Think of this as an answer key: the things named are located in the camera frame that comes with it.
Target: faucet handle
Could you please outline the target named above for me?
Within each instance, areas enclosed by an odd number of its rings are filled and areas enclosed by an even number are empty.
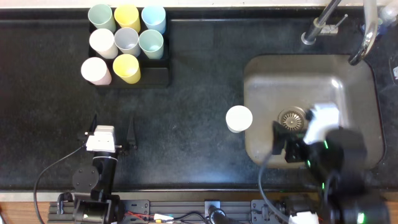
[[[347,14],[336,24],[336,25],[325,25],[322,28],[320,35],[336,35],[338,33],[338,27],[348,17]]]

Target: drain strainer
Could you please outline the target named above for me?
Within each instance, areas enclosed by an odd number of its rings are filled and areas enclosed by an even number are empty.
[[[278,121],[289,131],[300,131],[306,125],[304,111],[296,106],[280,112]]]

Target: faucet base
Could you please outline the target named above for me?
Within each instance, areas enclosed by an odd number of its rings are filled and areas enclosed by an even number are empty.
[[[305,32],[301,35],[301,41],[306,45],[313,45],[317,39],[315,38],[313,41],[307,41],[305,39]]]

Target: wall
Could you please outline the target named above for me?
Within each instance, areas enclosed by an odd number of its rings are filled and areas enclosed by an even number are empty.
[[[330,0],[0,0],[0,8],[20,7],[91,7],[105,3],[118,6],[133,3],[137,7],[163,5],[165,7],[230,7],[230,6],[326,6]],[[391,0],[377,0],[386,5]],[[342,0],[340,6],[361,6],[363,0]]]

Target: wooden floor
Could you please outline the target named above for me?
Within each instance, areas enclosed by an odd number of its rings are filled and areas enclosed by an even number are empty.
[[[387,204],[390,210],[391,224],[398,224],[398,202],[388,202]],[[39,202],[40,214],[45,222],[49,206],[49,202]],[[6,224],[39,224],[32,202],[0,202],[0,208],[1,216]]]

